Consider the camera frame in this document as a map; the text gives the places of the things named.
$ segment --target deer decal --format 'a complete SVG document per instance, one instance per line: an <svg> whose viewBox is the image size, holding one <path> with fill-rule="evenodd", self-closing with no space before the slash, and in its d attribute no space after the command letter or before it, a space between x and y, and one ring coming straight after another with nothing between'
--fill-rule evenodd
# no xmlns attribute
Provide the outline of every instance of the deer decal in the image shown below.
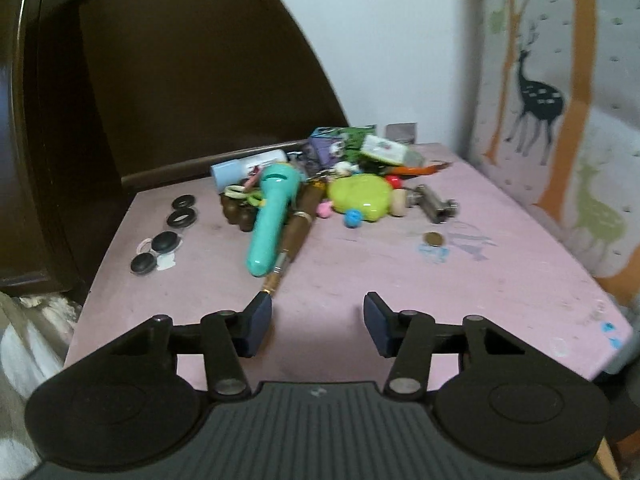
<svg viewBox="0 0 640 480"><path fill-rule="evenodd" d="M492 34L504 31L504 19L507 15L507 0L502 0L502 7L489 15L489 30Z"/></svg>
<svg viewBox="0 0 640 480"><path fill-rule="evenodd" d="M590 234L591 242L584 251L593 249L599 242L602 244L602 254L598 259L598 264L607 255L609 246L620 240L626 232L626 224L622 216L591 194L591 181L600 173L600 167L610 161L610 149L608 153L609 156L604 160L590 163L588 151L585 152L578 159L579 169L576 173L578 177L578 193L576 194L578 219L572 228L572 233L586 230Z"/></svg>
<svg viewBox="0 0 640 480"><path fill-rule="evenodd" d="M540 127L542 123L546 123L546 146L545 151L542 155L542 161L540 164L542 166L546 165L546 161L549 158L549 152L551 150L551 145L553 144L553 125L556 119L562 115L562 111L564 110L564 99L562 98L562 94L560 91L546 83L541 83L539 81L531 81L526 78L524 75L524 62L531 53L527 47L531 46L538 38L538 33L536 32L535 23L531 23L529 27L529 37L527 38L527 44L522 46L520 44L520 56L518 57L518 84L520 86L520 99L522 101L522 110L520 111L520 115L516 119L513 128L511 129L511 133L509 137L507 137L505 142L511 142L513 140L514 135L520 126L520 123L524 119L524 124L520 129L520 142L518 143L518 147L516 149L516 153L522 153L523 156L529 155L529 151L531 147L536 143L538 137L540 136ZM533 137L527 145L525 145L525 141L527 140L527 117L528 114L531 114L536 120L535 131Z"/></svg>

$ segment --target black deer decal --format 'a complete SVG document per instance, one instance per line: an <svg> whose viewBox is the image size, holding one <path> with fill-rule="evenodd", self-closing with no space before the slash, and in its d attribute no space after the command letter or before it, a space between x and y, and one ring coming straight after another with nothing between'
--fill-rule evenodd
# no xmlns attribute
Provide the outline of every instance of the black deer decal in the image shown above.
<svg viewBox="0 0 640 480"><path fill-rule="evenodd" d="M530 81L524 75L524 60L531 53L527 49L538 38L536 32L535 23L531 23L529 27L529 37L527 38L527 44L523 47L519 45L520 56L518 57L518 84L520 86L520 99L522 100L522 110L520 115L516 119L511 134L507 137L505 142L511 142L519 124L524 119L524 124L520 128L520 142L516 149L516 153L522 153L523 156L529 155L531 147L536 143L540 136L540 126L543 121L546 121L546 146L545 153L542 155L542 166L546 165L546 160L549 158L549 152L551 150L551 144L553 143L553 124L555 120L562 115L564 110L564 99L560 91L551 85L541 83L539 81ZM531 137L529 143L525 146L527 139L527 114L533 115L536 120L536 129Z"/></svg>

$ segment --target red ball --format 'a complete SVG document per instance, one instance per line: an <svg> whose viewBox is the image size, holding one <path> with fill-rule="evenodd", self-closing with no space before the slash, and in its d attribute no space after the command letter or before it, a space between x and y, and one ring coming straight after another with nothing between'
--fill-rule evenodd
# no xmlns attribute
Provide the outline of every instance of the red ball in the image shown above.
<svg viewBox="0 0 640 480"><path fill-rule="evenodd" d="M391 184L393 189L401 189L402 188L402 179L397 175L387 175L385 180Z"/></svg>

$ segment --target metal clamp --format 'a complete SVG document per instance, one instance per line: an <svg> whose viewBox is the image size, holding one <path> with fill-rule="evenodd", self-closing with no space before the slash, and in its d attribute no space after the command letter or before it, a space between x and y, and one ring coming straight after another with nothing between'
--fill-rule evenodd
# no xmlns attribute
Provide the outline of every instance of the metal clamp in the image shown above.
<svg viewBox="0 0 640 480"><path fill-rule="evenodd" d="M415 189L409 189L406 201L408 207L420 206L434 224L446 222L449 218L456 216L460 210L458 202L455 200L443 202L433 189L424 184L420 184Z"/></svg>

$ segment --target gray cloth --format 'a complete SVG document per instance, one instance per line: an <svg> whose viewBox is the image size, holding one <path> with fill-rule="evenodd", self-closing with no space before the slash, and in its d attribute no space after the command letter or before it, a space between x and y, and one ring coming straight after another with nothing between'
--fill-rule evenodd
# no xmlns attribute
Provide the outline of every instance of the gray cloth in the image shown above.
<svg viewBox="0 0 640 480"><path fill-rule="evenodd" d="M0 293L0 480L22 478L39 462L24 406L62 370L77 315L59 295L12 300Z"/></svg>

